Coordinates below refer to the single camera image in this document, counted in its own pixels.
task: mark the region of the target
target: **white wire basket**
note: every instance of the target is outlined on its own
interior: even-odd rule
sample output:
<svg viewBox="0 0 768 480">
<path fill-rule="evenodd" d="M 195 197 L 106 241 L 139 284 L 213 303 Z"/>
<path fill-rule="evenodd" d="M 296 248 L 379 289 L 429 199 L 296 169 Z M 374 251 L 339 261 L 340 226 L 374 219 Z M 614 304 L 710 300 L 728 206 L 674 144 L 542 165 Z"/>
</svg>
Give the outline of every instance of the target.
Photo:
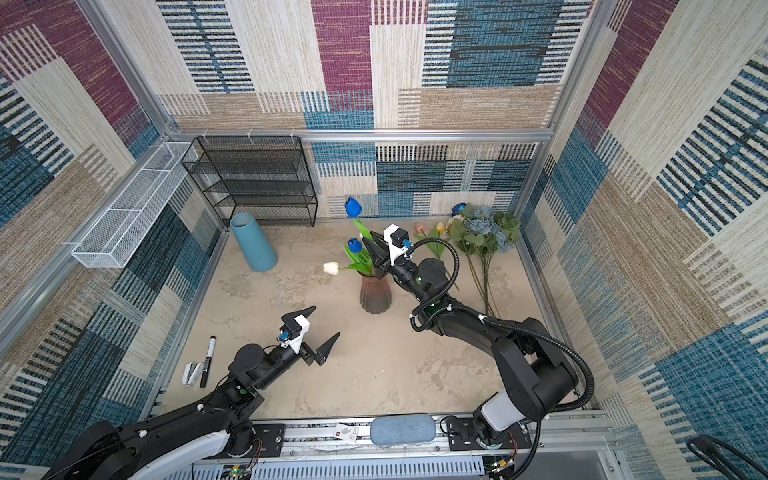
<svg viewBox="0 0 768 480">
<path fill-rule="evenodd" d="M 187 174 L 184 156 L 197 152 L 187 142 L 166 142 L 99 217 L 72 256 L 87 268 L 124 268 Z"/>
</svg>

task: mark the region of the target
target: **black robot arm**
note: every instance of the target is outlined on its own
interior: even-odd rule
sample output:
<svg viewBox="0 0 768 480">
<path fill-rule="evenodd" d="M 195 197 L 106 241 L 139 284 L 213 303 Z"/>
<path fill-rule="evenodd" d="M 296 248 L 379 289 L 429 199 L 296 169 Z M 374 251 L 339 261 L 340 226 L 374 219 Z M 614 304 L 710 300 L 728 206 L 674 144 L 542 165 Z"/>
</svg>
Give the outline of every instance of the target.
<svg viewBox="0 0 768 480">
<path fill-rule="evenodd" d="M 280 344 L 269 353 L 256 343 L 235 354 L 212 393 L 145 422 L 92 425 L 60 457 L 43 480 L 150 480 L 222 451 L 239 458 L 253 449 L 251 414 L 264 390 L 299 359 L 325 363 L 340 333 L 315 352 L 303 341 L 315 307 L 284 315 Z"/>
<path fill-rule="evenodd" d="M 427 238 L 411 244 L 408 233 L 392 225 L 385 235 L 371 232 L 364 238 L 376 275 L 392 275 L 395 282 L 419 301 L 411 314 L 415 331 L 430 329 L 452 336 L 493 356 L 504 383 L 502 392 L 483 402 L 475 411 L 475 430 L 482 444 L 500 443 L 508 427 L 523 420 L 540 422 L 549 412 L 575 409 L 587 404 L 594 379 L 584 360 L 567 345 L 552 338 L 536 319 L 509 322 L 483 315 L 447 292 L 458 275 L 458 254 L 443 239 Z M 439 242 L 453 255 L 450 278 L 440 260 L 428 258 L 418 266 L 410 260 L 413 250 L 428 242 Z M 528 364 L 525 355 L 535 354 Z M 579 400 L 559 402 L 578 385 L 576 370 L 583 372 L 586 386 Z"/>
</svg>

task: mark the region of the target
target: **black marker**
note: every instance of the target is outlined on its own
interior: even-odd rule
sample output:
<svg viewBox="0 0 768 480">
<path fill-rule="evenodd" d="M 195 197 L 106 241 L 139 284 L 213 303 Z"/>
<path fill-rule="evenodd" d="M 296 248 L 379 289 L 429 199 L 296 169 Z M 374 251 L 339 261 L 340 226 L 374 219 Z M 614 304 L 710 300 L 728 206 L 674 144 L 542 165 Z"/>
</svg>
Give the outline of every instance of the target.
<svg viewBox="0 0 768 480">
<path fill-rule="evenodd" d="M 214 347 L 216 346 L 216 337 L 212 336 L 208 340 L 208 354 L 205 356 L 205 364 L 203 365 L 203 375 L 200 377 L 200 388 L 204 389 L 208 384 L 208 372 L 210 371 L 210 361 L 214 359 Z"/>
</svg>

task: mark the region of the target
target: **patterned wall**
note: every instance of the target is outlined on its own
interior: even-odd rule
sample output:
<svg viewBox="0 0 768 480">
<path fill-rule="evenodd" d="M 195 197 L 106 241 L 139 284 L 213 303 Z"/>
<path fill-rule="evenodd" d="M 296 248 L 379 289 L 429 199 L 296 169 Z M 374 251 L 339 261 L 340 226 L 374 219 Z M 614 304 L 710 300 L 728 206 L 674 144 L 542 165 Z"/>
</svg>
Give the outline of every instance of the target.
<svg viewBox="0 0 768 480">
<path fill-rule="evenodd" d="M 0 461 L 50 466 L 95 422 L 139 419 L 219 235 L 185 179 L 124 269 L 75 268 L 2 359 Z"/>
<path fill-rule="evenodd" d="M 536 143 L 304 143 L 318 217 L 346 217 L 353 195 L 364 217 L 448 215 L 459 202 L 513 207 Z"/>
<path fill-rule="evenodd" d="M 101 0 L 182 128 L 545 127 L 591 0 Z"/>
<path fill-rule="evenodd" d="M 159 137 L 73 0 L 1 0 L 0 310 Z M 138 419 L 219 236 L 186 180 L 123 270 L 81 266 L 0 360 L 0 476 Z"/>
<path fill-rule="evenodd" d="M 525 209 L 637 478 L 768 463 L 768 3 L 620 0 Z"/>
<path fill-rule="evenodd" d="M 2 0 L 0 310 L 158 138 L 74 0 Z"/>
</svg>

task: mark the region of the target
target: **blue oval pad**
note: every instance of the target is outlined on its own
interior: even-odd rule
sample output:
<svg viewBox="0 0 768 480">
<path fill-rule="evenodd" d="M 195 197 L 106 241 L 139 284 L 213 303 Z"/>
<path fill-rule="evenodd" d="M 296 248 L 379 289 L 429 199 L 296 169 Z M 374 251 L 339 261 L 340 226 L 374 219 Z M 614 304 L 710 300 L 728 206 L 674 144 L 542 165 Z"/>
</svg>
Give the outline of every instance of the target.
<svg viewBox="0 0 768 480">
<path fill-rule="evenodd" d="M 434 438 L 435 420 L 425 413 L 379 417 L 371 423 L 373 445 L 424 443 Z"/>
</svg>

